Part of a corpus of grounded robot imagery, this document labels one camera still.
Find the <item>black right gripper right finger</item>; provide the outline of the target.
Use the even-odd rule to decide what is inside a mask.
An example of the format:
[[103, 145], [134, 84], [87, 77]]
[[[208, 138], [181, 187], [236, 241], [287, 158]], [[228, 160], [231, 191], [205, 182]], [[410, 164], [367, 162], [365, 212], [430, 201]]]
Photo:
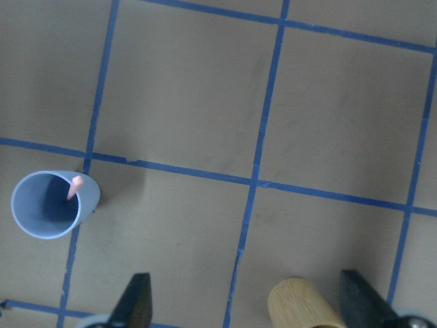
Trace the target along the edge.
[[346, 327], [406, 327], [357, 270], [342, 270], [339, 282], [339, 310]]

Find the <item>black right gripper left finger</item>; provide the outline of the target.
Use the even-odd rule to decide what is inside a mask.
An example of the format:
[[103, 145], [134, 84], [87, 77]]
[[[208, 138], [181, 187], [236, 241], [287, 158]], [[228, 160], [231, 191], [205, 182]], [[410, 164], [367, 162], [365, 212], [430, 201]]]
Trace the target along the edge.
[[108, 319], [108, 327], [149, 327], [152, 288], [149, 273], [135, 273]]

